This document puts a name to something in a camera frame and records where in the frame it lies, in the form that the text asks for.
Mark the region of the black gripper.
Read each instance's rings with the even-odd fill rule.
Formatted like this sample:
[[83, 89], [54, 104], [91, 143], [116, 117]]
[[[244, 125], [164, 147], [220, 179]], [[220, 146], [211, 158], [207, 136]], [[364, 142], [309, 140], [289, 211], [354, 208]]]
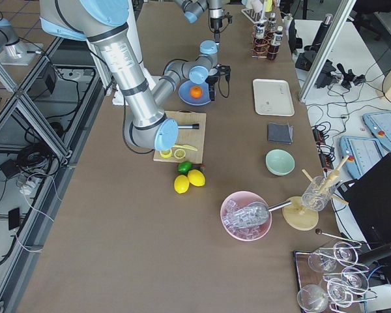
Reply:
[[229, 65], [216, 65], [211, 73], [207, 76], [205, 82], [209, 85], [214, 85], [220, 78], [224, 76], [227, 83], [230, 82], [231, 78], [231, 67]]

